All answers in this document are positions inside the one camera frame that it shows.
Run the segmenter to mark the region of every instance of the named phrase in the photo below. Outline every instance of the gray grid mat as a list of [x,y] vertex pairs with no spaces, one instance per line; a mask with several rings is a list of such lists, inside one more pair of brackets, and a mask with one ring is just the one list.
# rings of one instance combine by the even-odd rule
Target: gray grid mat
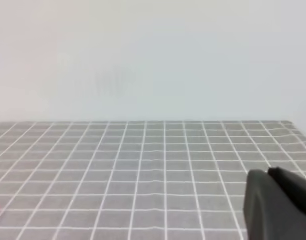
[[250,169],[306,178],[290,122],[0,123],[0,240],[238,240]]

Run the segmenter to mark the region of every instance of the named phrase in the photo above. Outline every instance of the white grid line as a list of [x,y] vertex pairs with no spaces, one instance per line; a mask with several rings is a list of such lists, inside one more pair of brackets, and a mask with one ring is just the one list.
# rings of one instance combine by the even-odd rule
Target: white grid line
[[[124,140],[124,138],[125,138],[125,136],[126,136],[126,133],[127,133],[127,130],[128,130],[128,126],[129,126],[129,122],[126,123],[126,126],[125,126],[125,129],[124,129],[124,134],[123,134],[122,140]],[[101,206],[99,207],[99,211],[98,211],[98,214],[97,214],[96,219],[95,219],[95,223],[94,223],[94,227],[93,227],[93,230],[92,230],[92,234],[91,234],[90,240],[94,240],[95,233],[96,233],[96,229],[97,229],[97,226],[98,226],[99,221],[100,221],[100,218],[101,218],[102,209],[103,209],[103,206],[104,206],[104,202],[105,202],[105,200],[106,200],[106,197],[107,197],[107,195],[108,195],[110,183],[111,183],[111,181],[112,181],[112,177],[113,177],[113,174],[114,174],[116,165],[117,165],[117,161],[118,161],[118,157],[119,157],[120,152],[121,152],[121,148],[122,148],[122,144],[119,146],[119,149],[118,149],[118,152],[117,152],[117,155],[116,155],[116,159],[115,159],[115,161],[114,161],[113,169],[112,169],[112,172],[111,172],[111,174],[110,174],[110,176],[109,176],[108,183],[107,183],[107,185],[106,185],[104,197],[103,197],[103,199],[102,199]]]
[[190,170],[191,170],[191,178],[192,178],[192,182],[193,182],[195,202],[196,202],[196,207],[197,207],[197,210],[198,210],[198,219],[199,219],[199,224],[200,224],[200,228],[201,228],[202,239],[206,240],[206,236],[205,236],[205,232],[204,232],[204,225],[203,225],[203,218],[202,218],[202,213],[201,213],[201,208],[200,208],[197,186],[196,186],[196,183],[195,183],[195,177],[194,177],[194,173],[193,173],[193,167],[192,167],[189,144],[188,144],[188,137],[187,137],[187,132],[185,130],[184,121],[183,121],[182,124],[183,124],[183,128],[184,128],[185,143],[186,143],[186,147],[187,147],[187,151],[188,151],[187,157],[188,157],[189,167],[190,167]]
[[[207,138],[207,141],[209,142],[209,136],[208,136],[208,134],[207,134],[207,131],[206,131],[204,125],[203,125],[203,129],[204,129],[204,132],[205,132],[205,137]],[[240,223],[239,223],[239,221],[238,221],[238,217],[237,217],[237,215],[236,215],[235,212],[234,212],[234,207],[233,207],[233,205],[232,205],[232,202],[231,202],[231,199],[230,199],[230,196],[229,196],[227,187],[226,187],[225,182],[224,182],[224,180],[223,180],[223,177],[222,177],[222,174],[221,174],[221,171],[220,171],[219,164],[218,164],[217,159],[216,159],[216,157],[215,157],[215,154],[214,154],[213,152],[212,152],[212,155],[213,155],[214,162],[215,162],[215,165],[216,165],[216,168],[217,168],[218,176],[219,176],[219,178],[220,178],[220,180],[221,180],[221,183],[222,183],[222,186],[223,186],[223,189],[224,189],[224,192],[225,192],[227,201],[228,201],[229,208],[230,208],[230,210],[231,210],[232,216],[233,216],[233,218],[234,218],[235,225],[236,225],[237,230],[238,230],[238,234],[239,234],[241,240],[243,240],[244,237],[243,237],[242,229],[241,229]]]
[[163,122],[164,127],[164,240],[168,240],[168,184],[167,184],[167,127],[166,122]]
[[135,191],[134,191],[132,212],[131,212],[131,217],[130,217],[130,221],[129,221],[129,230],[128,230],[128,235],[127,235],[128,240],[131,240],[131,237],[132,237],[133,221],[134,221],[134,214],[135,214],[136,202],[137,202],[137,196],[138,196],[138,187],[139,187],[139,181],[140,181],[141,163],[142,163],[142,158],[143,158],[143,149],[144,149],[146,132],[147,132],[147,125],[146,125],[146,122],[145,122],[141,152],[140,152],[139,163],[138,163],[137,178],[136,178],[136,183],[135,183]]

